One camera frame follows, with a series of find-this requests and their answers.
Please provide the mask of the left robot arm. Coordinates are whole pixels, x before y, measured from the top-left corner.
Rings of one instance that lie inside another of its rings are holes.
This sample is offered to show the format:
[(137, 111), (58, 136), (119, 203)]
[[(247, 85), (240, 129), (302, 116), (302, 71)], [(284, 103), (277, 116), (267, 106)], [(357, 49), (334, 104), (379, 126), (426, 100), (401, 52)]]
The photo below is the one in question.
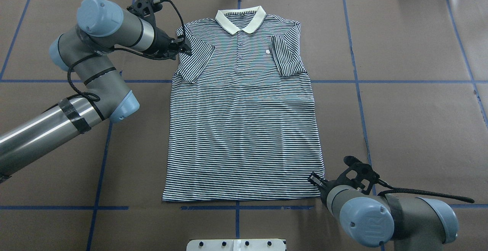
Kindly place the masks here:
[(67, 73), (73, 95), (1, 136), (1, 182), (106, 119), (116, 124), (140, 108), (109, 59), (115, 51), (155, 60), (192, 54), (184, 21), (171, 0), (136, 0), (127, 8), (109, 0), (83, 0), (77, 24), (49, 48)]

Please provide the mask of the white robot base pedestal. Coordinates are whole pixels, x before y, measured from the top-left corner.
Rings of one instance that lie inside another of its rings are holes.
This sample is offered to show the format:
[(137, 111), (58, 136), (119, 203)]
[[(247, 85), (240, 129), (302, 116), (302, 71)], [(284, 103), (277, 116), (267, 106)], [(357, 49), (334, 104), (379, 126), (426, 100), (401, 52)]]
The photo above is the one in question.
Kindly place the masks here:
[(264, 239), (201, 239), (191, 240), (187, 251), (286, 251), (285, 240)]

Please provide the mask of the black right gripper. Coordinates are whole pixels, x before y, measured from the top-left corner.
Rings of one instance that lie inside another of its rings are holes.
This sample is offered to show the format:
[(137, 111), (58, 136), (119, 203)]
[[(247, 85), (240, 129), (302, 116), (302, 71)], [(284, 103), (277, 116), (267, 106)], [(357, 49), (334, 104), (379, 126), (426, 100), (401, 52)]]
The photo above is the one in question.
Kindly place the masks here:
[(310, 176), (307, 178), (307, 181), (318, 188), (320, 192), (320, 198), (322, 200), (327, 199), (330, 191), (332, 190), (332, 183), (330, 181), (324, 183), (322, 178), (314, 172), (310, 174)]

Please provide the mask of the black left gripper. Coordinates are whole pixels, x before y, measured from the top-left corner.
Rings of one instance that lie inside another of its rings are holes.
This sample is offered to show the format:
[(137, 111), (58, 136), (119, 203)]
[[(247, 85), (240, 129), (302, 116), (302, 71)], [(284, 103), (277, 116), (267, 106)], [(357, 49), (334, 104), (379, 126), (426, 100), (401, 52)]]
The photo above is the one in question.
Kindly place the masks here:
[(154, 38), (152, 56), (155, 58), (176, 59), (178, 53), (193, 55), (190, 41), (175, 41), (159, 28), (156, 28)]

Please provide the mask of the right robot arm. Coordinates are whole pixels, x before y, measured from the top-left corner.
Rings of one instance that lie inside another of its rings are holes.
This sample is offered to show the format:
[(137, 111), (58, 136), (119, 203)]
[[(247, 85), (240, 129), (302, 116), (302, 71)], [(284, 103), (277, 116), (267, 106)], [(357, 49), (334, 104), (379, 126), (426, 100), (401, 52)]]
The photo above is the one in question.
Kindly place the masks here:
[(357, 243), (377, 248), (393, 242), (396, 251), (442, 251), (458, 238), (459, 221), (447, 203), (425, 197), (369, 196), (356, 187), (312, 173), (322, 203)]

